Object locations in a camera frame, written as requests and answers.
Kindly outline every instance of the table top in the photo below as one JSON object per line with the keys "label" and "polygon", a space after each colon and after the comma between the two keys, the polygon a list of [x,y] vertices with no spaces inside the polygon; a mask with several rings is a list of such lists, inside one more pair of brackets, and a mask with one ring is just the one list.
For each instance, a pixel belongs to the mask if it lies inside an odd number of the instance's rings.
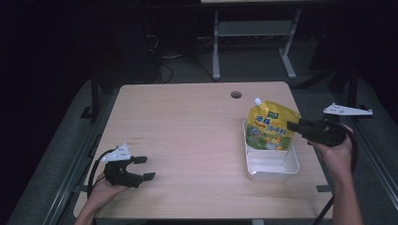
{"label": "table top", "polygon": [[[232,98],[234,91],[242,97]],[[148,157],[127,170],[156,176],[116,196],[97,217],[316,218],[331,193],[317,192],[327,181],[300,135],[293,140],[300,166],[294,177],[272,183],[247,175],[242,125],[257,97],[298,110],[284,82],[123,86],[95,159],[126,143],[133,156]],[[103,168],[101,162],[96,177]],[[85,201],[81,192],[75,216]]]}

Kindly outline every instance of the dark floor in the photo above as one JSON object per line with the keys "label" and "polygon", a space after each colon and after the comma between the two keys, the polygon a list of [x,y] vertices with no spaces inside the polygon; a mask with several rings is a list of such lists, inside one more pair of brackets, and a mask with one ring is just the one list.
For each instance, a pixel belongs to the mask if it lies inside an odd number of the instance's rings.
{"label": "dark floor", "polygon": [[[220,83],[237,82],[275,82],[282,81],[294,86],[311,79],[319,71],[309,70],[316,39],[295,40],[289,57],[298,77],[292,81],[285,74],[278,48],[284,45],[285,39],[263,39],[261,46],[250,44],[244,48],[224,49],[220,56]],[[179,52],[169,52],[169,58]],[[199,52],[194,59],[184,55],[173,60],[163,60],[160,67],[163,80],[169,83],[212,83],[211,52]],[[292,90],[302,117],[317,119],[322,116],[324,108],[332,102],[346,103],[346,89],[340,93],[331,93],[327,77],[308,89]],[[396,134],[398,127],[390,115],[379,103],[371,85],[359,80],[358,105],[366,105],[373,109],[372,119],[360,119],[353,122],[343,119],[348,125],[364,130],[362,139],[371,141],[376,154],[383,162],[394,182],[397,182],[398,164],[395,159],[398,152]],[[86,176],[86,167],[91,161],[91,151],[95,151],[95,143],[106,125],[107,118],[117,97],[117,88],[113,91],[100,93],[100,114],[96,122],[82,119],[85,107],[91,105],[90,82],[86,81],[70,104],[64,119],[53,135],[44,156],[41,159],[29,185],[16,206],[8,224],[71,224],[72,214],[80,184]],[[360,207],[367,224],[396,224],[398,212],[392,203],[386,184],[375,166],[374,155],[365,148],[366,142],[360,142],[358,168],[355,173]],[[267,219],[266,224],[310,224],[312,219]],[[218,221],[144,221],[144,220],[105,220],[99,219],[98,224],[213,224]],[[247,224],[248,221],[229,221],[229,224]]]}

